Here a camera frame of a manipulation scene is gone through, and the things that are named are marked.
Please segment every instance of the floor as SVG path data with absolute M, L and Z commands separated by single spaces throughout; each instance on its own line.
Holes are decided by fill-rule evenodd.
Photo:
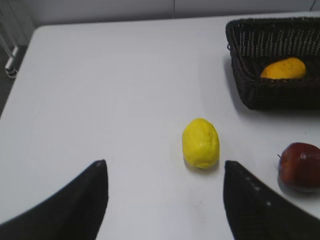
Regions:
M 5 72 L 5 65 L 8 61 L 8 55 L 0 47 L 0 115 L 6 105 L 9 93 L 15 82 L 14 78 L 9 78 Z

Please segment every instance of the lemon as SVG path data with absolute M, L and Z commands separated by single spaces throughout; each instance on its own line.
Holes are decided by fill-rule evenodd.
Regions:
M 214 126 L 196 118 L 186 126 L 182 135 L 184 160 L 191 166 L 208 169 L 219 159 L 219 138 Z
M 266 66 L 260 77 L 267 79 L 301 79 L 305 75 L 305 64 L 296 57 L 289 57 Z

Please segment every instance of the wicker basket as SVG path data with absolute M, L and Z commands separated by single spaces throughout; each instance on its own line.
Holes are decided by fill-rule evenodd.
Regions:
M 237 90 L 248 108 L 320 109 L 320 18 L 234 20 L 226 37 Z M 305 77 L 260 77 L 268 64 L 288 57 L 304 62 Z

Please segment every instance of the white table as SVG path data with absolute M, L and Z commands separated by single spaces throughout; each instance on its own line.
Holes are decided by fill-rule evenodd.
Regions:
M 230 240 L 225 160 L 320 218 L 319 196 L 277 183 L 292 142 L 320 146 L 320 113 L 259 112 L 237 95 L 228 21 L 318 12 L 44 26 L 36 30 L 0 120 L 0 222 L 106 159 L 109 202 L 98 240 Z M 220 162 L 186 168 L 182 132 L 212 122 Z

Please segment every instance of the apple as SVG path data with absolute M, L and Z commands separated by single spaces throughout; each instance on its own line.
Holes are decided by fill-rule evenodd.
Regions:
M 320 188 L 320 149 L 295 142 L 282 153 L 279 178 L 289 187 Z

